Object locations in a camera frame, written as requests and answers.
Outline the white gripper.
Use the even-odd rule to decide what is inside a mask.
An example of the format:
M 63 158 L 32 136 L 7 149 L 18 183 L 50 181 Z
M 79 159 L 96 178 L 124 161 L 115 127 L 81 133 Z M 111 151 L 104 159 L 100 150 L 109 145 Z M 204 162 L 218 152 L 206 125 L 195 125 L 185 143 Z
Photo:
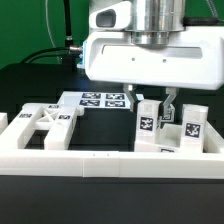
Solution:
M 92 80 L 127 83 L 123 91 L 136 109 L 133 84 L 165 86 L 162 117 L 178 88 L 215 90 L 224 85 L 224 26 L 185 17 L 185 0 L 124 0 L 89 15 L 83 46 Z

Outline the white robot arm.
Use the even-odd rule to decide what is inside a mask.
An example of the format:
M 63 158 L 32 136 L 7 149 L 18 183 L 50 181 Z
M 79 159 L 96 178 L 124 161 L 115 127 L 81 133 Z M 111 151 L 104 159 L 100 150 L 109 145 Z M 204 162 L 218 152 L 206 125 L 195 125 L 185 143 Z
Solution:
M 180 88 L 216 90 L 224 85 L 224 27 L 187 18 L 185 0 L 124 0 L 89 15 L 83 43 L 89 79 L 164 86 L 160 113 L 168 118 Z

